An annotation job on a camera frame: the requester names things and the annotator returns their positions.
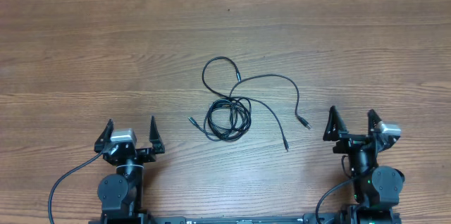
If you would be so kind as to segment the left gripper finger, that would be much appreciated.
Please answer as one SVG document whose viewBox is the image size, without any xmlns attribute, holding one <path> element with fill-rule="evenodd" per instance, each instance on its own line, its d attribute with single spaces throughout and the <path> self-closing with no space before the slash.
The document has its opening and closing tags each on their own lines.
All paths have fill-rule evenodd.
<svg viewBox="0 0 451 224">
<path fill-rule="evenodd" d="M 109 119 L 104 131 L 100 134 L 94 145 L 96 147 L 104 147 L 106 143 L 110 142 L 111 133 L 113 132 L 113 121 Z"/>
<path fill-rule="evenodd" d="M 156 120 L 154 116 L 151 116 L 151 122 L 149 127 L 149 142 L 152 144 L 152 149 L 155 154 L 165 153 L 165 146 L 157 130 Z"/>
</svg>

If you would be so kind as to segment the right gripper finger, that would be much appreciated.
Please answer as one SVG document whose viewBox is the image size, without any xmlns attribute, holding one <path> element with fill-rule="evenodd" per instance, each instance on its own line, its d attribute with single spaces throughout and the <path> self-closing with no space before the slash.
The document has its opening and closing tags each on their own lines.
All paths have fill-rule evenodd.
<svg viewBox="0 0 451 224">
<path fill-rule="evenodd" d="M 323 134 L 323 141 L 336 142 L 349 131 L 335 106 L 331 106 L 328 114 L 328 123 Z"/>
<path fill-rule="evenodd" d="M 381 133 L 383 131 L 383 120 L 377 114 L 374 109 L 371 109 L 367 113 L 368 117 L 368 135 L 373 133 Z"/>
</svg>

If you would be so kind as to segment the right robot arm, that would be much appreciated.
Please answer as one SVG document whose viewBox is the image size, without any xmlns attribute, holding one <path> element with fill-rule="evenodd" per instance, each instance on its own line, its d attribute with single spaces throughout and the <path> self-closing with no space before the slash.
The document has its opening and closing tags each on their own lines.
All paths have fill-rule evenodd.
<svg viewBox="0 0 451 224">
<path fill-rule="evenodd" d="M 326 223 L 400 223 L 400 215 L 393 207 L 400 202 L 405 176 L 390 166 L 381 166 L 377 162 L 378 154 L 390 149 L 401 138 L 401 128 L 384 122 L 373 109 L 367 113 L 368 130 L 363 135 L 349 133 L 335 106 L 331 106 L 323 140 L 335 142 L 333 153 L 347 159 L 349 168 L 343 172 L 347 180 L 328 190 L 315 208 L 315 219 L 320 223 L 323 218 L 319 208 L 323 200 L 347 185 L 353 186 L 355 204 L 344 205 L 333 218 Z"/>
</svg>

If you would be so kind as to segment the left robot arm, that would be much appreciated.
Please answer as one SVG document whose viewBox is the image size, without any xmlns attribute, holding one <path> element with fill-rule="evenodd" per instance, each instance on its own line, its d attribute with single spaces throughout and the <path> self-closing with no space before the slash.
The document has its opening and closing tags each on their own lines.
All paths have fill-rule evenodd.
<svg viewBox="0 0 451 224">
<path fill-rule="evenodd" d="M 101 201 L 101 223 L 155 223 L 150 212 L 142 208 L 144 164 L 156 161 L 165 146 L 151 117 L 147 148 L 136 147 L 132 128 L 116 130 L 110 120 L 94 143 L 94 151 L 116 168 L 99 183 L 97 195 Z"/>
</svg>

